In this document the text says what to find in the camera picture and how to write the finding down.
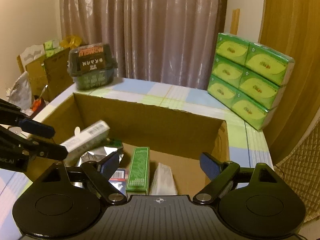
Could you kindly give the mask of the silver foil pouch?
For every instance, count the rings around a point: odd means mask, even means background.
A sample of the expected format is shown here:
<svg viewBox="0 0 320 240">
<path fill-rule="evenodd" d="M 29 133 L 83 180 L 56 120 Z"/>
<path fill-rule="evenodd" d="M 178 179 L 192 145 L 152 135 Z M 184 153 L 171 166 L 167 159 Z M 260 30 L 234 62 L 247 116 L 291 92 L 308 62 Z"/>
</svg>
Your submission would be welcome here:
<svg viewBox="0 0 320 240">
<path fill-rule="evenodd" d="M 120 163 L 124 156 L 123 149 L 124 149 L 124 146 L 122 141 L 117 139 L 107 138 L 106 140 L 102 141 L 98 147 L 85 152 L 78 160 L 76 166 L 80 166 L 82 163 L 90 160 L 99 162 L 113 152 L 119 153 L 119 163 Z"/>
</svg>

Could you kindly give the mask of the blue labelled clear plastic case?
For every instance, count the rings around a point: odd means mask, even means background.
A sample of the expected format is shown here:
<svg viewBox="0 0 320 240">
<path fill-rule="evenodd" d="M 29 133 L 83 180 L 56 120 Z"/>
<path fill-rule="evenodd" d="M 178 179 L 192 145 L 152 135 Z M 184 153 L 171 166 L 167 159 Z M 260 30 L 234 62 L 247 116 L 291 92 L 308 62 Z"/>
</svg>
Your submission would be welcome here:
<svg viewBox="0 0 320 240">
<path fill-rule="evenodd" d="M 119 190 L 123 195 L 126 194 L 126 183 L 127 183 L 127 170 L 124 168 L 119 168 L 109 179 L 109 182 Z"/>
</svg>

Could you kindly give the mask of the green medicine box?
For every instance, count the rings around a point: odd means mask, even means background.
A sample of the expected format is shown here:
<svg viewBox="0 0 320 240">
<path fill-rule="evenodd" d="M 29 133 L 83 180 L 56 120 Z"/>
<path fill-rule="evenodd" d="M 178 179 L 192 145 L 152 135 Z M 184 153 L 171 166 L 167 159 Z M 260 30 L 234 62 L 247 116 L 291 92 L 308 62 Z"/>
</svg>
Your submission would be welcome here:
<svg viewBox="0 0 320 240">
<path fill-rule="evenodd" d="M 149 194 L 150 183 L 150 149 L 137 147 L 131 158 L 129 175 L 126 182 L 126 196 Z"/>
</svg>

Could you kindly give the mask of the large white medicine box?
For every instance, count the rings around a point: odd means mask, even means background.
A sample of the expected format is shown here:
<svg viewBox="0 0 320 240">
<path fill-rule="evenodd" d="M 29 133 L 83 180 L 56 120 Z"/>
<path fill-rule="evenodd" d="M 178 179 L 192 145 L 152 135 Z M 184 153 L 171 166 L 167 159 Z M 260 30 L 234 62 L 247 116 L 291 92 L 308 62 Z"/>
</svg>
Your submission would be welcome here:
<svg viewBox="0 0 320 240">
<path fill-rule="evenodd" d="M 63 160 L 65 165 L 75 165 L 84 153 L 101 144 L 107 138 L 109 131 L 108 124 L 99 120 L 61 143 L 61 146 L 65 146 L 68 151 L 67 157 Z"/>
</svg>

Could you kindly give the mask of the long white ointment box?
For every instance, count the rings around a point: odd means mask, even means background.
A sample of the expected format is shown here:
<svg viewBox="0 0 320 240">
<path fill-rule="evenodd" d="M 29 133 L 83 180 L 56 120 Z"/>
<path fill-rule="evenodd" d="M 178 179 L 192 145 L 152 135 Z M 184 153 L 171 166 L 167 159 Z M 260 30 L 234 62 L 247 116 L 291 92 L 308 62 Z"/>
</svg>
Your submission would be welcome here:
<svg viewBox="0 0 320 240">
<path fill-rule="evenodd" d="M 178 194 L 170 166 L 159 163 L 150 187 L 151 196 L 175 196 Z"/>
</svg>

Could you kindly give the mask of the white plastic bag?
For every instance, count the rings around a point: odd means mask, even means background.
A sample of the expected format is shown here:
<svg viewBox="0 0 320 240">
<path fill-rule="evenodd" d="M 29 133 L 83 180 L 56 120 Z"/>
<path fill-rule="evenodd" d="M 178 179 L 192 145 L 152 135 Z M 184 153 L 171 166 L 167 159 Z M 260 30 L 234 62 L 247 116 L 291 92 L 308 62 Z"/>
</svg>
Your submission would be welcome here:
<svg viewBox="0 0 320 240">
<path fill-rule="evenodd" d="M 31 108 L 33 95 L 29 82 L 29 73 L 25 71 L 7 91 L 8 102 L 20 107 L 21 110 Z"/>
</svg>

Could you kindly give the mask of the checkered tablecloth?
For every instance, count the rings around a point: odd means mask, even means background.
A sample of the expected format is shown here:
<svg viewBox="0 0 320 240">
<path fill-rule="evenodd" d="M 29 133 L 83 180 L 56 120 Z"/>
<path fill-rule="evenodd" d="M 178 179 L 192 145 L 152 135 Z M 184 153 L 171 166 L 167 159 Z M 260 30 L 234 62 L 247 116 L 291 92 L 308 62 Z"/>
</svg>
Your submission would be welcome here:
<svg viewBox="0 0 320 240">
<path fill-rule="evenodd" d="M 116 78 L 111 85 L 87 91 L 80 91 L 72 85 L 35 119 L 43 121 L 57 107 L 81 94 L 154 105 L 224 120 L 232 161 L 244 167 L 255 167 L 258 162 L 273 165 L 263 132 L 246 124 L 205 90 L 126 78 Z M 20 239 L 21 234 L 12 217 L 12 206 L 30 184 L 30 179 L 22 173 L 1 170 L 1 239 Z"/>
</svg>

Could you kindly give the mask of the brown cardboard box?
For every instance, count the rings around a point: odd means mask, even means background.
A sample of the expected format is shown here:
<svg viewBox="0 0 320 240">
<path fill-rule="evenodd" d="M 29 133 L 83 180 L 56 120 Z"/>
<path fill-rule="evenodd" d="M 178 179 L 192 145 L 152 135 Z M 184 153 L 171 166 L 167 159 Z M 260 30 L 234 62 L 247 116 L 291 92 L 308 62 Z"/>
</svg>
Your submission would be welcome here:
<svg viewBox="0 0 320 240">
<path fill-rule="evenodd" d="M 57 107 L 47 106 L 35 119 L 54 127 L 57 144 L 69 139 L 76 127 L 105 121 L 108 136 L 123 142 L 122 167 L 129 167 L 135 147 L 148 147 L 150 170 L 168 165 L 179 194 L 193 196 L 209 183 L 199 163 L 203 152 L 219 161 L 229 159 L 225 121 L 175 109 L 73 94 Z"/>
</svg>

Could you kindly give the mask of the brown paper bag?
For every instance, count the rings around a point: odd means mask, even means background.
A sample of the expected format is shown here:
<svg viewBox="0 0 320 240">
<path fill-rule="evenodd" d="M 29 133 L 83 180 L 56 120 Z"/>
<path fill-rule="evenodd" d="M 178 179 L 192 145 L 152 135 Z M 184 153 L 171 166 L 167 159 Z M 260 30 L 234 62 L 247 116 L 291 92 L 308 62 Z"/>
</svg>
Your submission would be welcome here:
<svg viewBox="0 0 320 240">
<path fill-rule="evenodd" d="M 26 65 L 31 92 L 34 96 L 40 96 L 47 85 L 42 96 L 44 100 L 51 102 L 73 84 L 67 72 L 69 51 L 69 48 L 64 49 L 49 58 L 43 55 Z"/>
</svg>

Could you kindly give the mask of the woven beige chair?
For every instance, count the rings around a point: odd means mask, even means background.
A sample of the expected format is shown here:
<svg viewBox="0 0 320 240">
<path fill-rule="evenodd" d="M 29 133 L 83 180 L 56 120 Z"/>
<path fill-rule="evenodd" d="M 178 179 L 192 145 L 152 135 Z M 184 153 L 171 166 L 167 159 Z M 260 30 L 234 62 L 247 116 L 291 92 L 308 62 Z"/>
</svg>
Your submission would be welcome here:
<svg viewBox="0 0 320 240">
<path fill-rule="evenodd" d="M 301 198 L 308 222 L 319 217 L 319 123 L 298 146 L 274 168 Z"/>
</svg>

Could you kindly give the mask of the dark green snack container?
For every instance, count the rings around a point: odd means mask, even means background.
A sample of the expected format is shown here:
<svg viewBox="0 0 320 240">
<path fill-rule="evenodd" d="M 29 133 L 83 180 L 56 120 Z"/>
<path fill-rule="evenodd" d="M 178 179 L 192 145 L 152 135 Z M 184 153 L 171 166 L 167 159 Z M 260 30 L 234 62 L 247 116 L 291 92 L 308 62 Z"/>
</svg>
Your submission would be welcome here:
<svg viewBox="0 0 320 240">
<path fill-rule="evenodd" d="M 78 90 L 89 90 L 114 80 L 117 61 L 109 44 L 96 43 L 69 52 L 67 72 Z"/>
</svg>

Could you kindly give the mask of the yellow plastic bag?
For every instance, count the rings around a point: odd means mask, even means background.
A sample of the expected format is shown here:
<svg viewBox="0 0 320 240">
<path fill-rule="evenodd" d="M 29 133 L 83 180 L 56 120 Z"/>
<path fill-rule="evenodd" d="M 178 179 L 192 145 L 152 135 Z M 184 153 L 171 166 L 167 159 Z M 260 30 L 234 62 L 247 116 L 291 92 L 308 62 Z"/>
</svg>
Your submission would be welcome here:
<svg viewBox="0 0 320 240">
<path fill-rule="evenodd" d="M 60 46 L 64 49 L 75 49 L 81 45 L 82 39 L 77 35 L 70 35 L 65 37 L 61 42 Z"/>
</svg>

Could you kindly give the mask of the green tissue multipack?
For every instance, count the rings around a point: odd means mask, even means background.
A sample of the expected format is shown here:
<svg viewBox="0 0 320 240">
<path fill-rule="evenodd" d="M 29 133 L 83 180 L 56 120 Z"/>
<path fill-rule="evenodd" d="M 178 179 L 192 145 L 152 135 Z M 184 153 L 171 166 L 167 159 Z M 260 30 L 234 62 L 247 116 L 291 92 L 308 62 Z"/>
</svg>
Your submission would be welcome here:
<svg viewBox="0 0 320 240">
<path fill-rule="evenodd" d="M 219 33 L 208 93 L 257 131 L 268 125 L 295 60 L 259 43 Z"/>
</svg>

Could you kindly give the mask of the brown curtain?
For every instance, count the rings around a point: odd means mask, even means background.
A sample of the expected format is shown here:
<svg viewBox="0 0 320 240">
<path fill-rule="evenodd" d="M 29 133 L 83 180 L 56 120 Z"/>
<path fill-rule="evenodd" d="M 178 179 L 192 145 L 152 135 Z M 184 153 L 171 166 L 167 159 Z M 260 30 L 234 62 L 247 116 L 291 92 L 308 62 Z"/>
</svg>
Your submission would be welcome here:
<svg viewBox="0 0 320 240">
<path fill-rule="evenodd" d="M 107 43 L 117 76 L 206 89 L 227 0 L 60 0 L 63 36 Z"/>
</svg>

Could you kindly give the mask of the wooden door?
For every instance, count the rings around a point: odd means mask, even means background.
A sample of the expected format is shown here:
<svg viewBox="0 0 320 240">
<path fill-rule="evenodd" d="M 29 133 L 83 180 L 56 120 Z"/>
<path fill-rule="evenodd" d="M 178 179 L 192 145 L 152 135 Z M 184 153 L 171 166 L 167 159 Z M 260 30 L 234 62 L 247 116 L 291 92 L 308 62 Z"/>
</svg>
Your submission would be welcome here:
<svg viewBox="0 0 320 240">
<path fill-rule="evenodd" d="M 274 164 L 303 139 L 319 113 L 319 0 L 265 0 L 259 42 L 295 59 L 264 135 Z"/>
</svg>

